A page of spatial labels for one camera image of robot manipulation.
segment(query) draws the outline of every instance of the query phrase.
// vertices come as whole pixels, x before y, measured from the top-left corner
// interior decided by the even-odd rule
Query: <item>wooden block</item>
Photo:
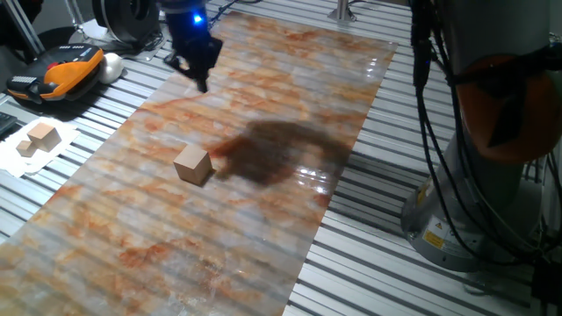
[[[56,129],[45,123],[37,124],[27,133],[27,136],[37,148],[46,152],[50,152],[61,142],[61,136],[56,132]]]
[[[35,154],[37,146],[35,146],[32,141],[22,140],[19,142],[19,145],[16,147],[16,149],[22,157],[31,157],[33,156],[33,154]]]
[[[188,145],[174,160],[177,175],[180,179],[201,185],[213,169],[211,157],[205,150]]]

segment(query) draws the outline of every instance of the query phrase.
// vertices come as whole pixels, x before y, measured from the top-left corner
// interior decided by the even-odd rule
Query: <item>white cloth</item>
[[[20,141],[29,140],[27,133],[38,123],[45,123],[56,128],[57,133],[61,136],[61,142],[49,153],[37,149],[32,157],[22,157],[16,148]],[[0,169],[7,170],[15,177],[39,172],[57,155],[61,154],[79,134],[80,132],[76,130],[76,126],[69,123],[63,123],[54,118],[37,118],[10,135],[6,141],[0,142]]]

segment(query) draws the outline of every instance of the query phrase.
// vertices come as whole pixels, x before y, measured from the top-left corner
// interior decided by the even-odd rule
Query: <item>marble-patterned mat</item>
[[[0,315],[279,315],[395,45],[232,13],[0,246]],[[202,187],[172,161],[208,150]]]

